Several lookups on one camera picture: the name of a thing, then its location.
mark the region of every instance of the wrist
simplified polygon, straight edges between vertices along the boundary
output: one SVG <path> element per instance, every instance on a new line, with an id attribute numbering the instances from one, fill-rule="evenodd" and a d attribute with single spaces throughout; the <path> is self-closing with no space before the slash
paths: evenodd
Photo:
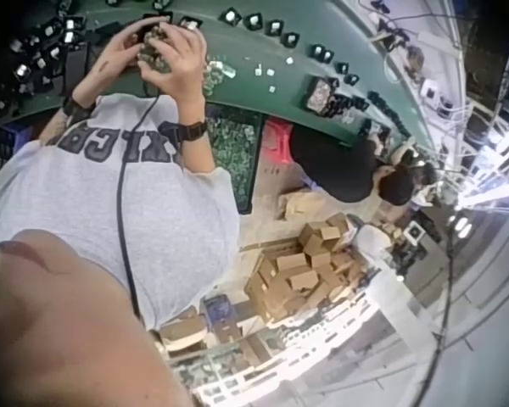
<path id="1" fill-rule="evenodd" d="M 205 121 L 205 98 L 176 101 L 180 125 L 193 125 Z"/>
<path id="2" fill-rule="evenodd" d="M 74 91 L 71 93 L 71 97 L 80 106 L 88 109 L 96 102 L 98 96 L 103 93 L 105 87 L 106 86 L 101 81 L 97 81 L 89 74 L 79 83 L 79 85 L 76 86 Z"/>

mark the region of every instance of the pink stool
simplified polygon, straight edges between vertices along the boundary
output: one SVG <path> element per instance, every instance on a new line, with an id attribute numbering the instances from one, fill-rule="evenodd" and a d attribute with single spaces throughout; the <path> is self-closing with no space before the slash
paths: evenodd
<path id="1" fill-rule="evenodd" d="M 288 146 L 292 129 L 293 125 L 285 120 L 275 117 L 266 120 L 262 131 L 262 151 L 271 161 L 279 164 L 293 162 Z"/>

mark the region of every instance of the green workbench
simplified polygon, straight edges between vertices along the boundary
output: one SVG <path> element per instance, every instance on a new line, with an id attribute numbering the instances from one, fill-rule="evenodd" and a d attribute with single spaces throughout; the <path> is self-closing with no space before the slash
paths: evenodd
<path id="1" fill-rule="evenodd" d="M 108 7 L 103 0 L 80 0 L 80 15 L 87 17 L 87 29 L 106 25 L 113 21 L 126 23 L 151 13 L 151 2 L 124 1 L 120 7 Z M 240 23 L 228 26 L 218 20 L 219 15 L 229 7 L 241 15 L 260 12 L 265 20 L 284 20 L 284 32 L 300 34 L 295 49 L 287 49 L 278 39 L 266 36 L 262 31 L 248 31 Z M 350 63 L 350 73 L 360 75 L 355 86 L 342 84 L 340 91 L 365 97 L 370 90 L 379 92 L 390 106 L 400 115 L 409 131 L 418 139 L 426 140 L 426 126 L 418 107 L 405 85 L 391 84 L 383 73 L 383 51 L 369 43 L 366 32 L 356 24 L 353 12 L 338 0 L 176 0 L 169 10 L 177 22 L 183 15 L 201 19 L 211 56 L 226 60 L 237 75 L 225 78 L 215 87 L 209 102 L 236 106 L 282 117 L 327 133 L 345 143 L 351 143 L 364 117 L 379 120 L 380 112 L 370 107 L 365 113 L 355 111 L 355 120 L 342 124 L 337 120 L 320 118 L 300 107 L 300 101 L 312 75 L 337 76 L 333 63 Z M 311 44 L 320 43 L 335 52 L 333 62 L 320 64 L 307 57 Z M 293 57 L 293 64 L 285 60 Z M 263 76 L 255 76 L 255 68 L 262 65 Z M 266 75 L 266 70 L 275 70 L 275 75 Z M 270 86 L 275 93 L 268 91 Z M 109 92 L 129 92 L 143 95 L 142 86 L 136 73 L 123 75 Z M 34 114 L 45 109 L 57 108 L 58 96 L 37 95 L 25 103 L 22 115 Z M 10 117 L 0 119 L 0 124 L 11 121 Z"/>

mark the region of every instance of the dark hair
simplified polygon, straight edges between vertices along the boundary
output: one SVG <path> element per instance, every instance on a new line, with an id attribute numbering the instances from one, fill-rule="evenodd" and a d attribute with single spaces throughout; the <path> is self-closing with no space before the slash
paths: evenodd
<path id="1" fill-rule="evenodd" d="M 405 205 L 413 195 L 414 183 L 411 173 L 402 166 L 379 182 L 379 197 L 394 206 Z"/>
<path id="2" fill-rule="evenodd" d="M 413 152 L 411 150 L 407 150 L 404 155 L 401 156 L 400 165 L 404 167 L 409 167 L 413 164 Z"/>
<path id="3" fill-rule="evenodd" d="M 422 167 L 422 179 L 421 183 L 423 185 L 432 185 L 435 184 L 438 180 L 438 175 L 435 172 L 435 167 L 432 163 L 426 163 Z"/>

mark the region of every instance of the wire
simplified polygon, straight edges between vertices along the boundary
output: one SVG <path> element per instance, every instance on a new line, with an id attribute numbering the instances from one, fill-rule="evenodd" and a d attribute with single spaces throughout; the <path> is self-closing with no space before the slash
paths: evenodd
<path id="1" fill-rule="evenodd" d="M 119 173 L 119 180 L 117 181 L 117 229 L 119 232 L 119 243 L 120 243 L 120 251 L 122 254 L 123 263 L 125 265 L 125 272 L 126 272 L 126 279 L 128 280 L 128 287 L 130 288 L 130 297 L 132 301 L 132 308 L 134 309 L 134 315 L 140 320 L 142 320 L 142 315 L 139 310 L 139 303 L 137 301 L 137 290 L 136 290 L 136 284 L 134 282 L 134 276 L 132 274 L 132 269 L 130 265 L 130 258 L 128 256 L 128 247 L 126 246 L 126 237 L 125 237 L 125 226 L 123 223 L 123 216 L 122 216 L 122 189 L 123 184 L 125 182 L 125 171 L 126 171 L 126 159 L 127 154 L 130 151 L 131 143 L 134 140 L 134 133 L 139 128 L 140 125 L 142 125 L 143 121 L 149 114 L 149 112 L 153 109 L 154 105 L 159 100 L 160 95 L 157 95 L 154 101 L 151 103 L 151 105 L 145 110 L 145 113 L 143 113 L 142 118 L 137 122 L 137 124 L 132 128 L 131 130 L 131 137 L 126 142 L 126 148 L 125 152 L 122 157 L 122 163 L 120 164 L 120 173 Z"/>
<path id="2" fill-rule="evenodd" d="M 447 288 L 447 298 L 445 300 L 445 310 L 443 313 L 443 320 L 441 321 L 441 328 L 439 329 L 439 335 L 436 336 L 436 346 L 432 355 L 432 359 L 430 361 L 430 366 L 428 367 L 428 373 L 426 377 L 422 381 L 422 387 L 412 403 L 412 407 L 420 407 L 422 405 L 422 401 L 426 396 L 426 393 L 430 389 L 430 384 L 432 384 L 433 377 L 435 376 L 435 372 L 437 371 L 439 361 L 441 360 L 441 355 L 445 351 L 445 339 L 447 336 L 447 327 L 449 325 L 449 315 L 450 315 L 450 307 L 452 305 L 451 294 L 452 294 L 452 279 L 454 278 L 454 227 L 449 227 L 447 230 L 447 257 L 449 258 L 449 276 L 447 279 L 448 288 Z"/>

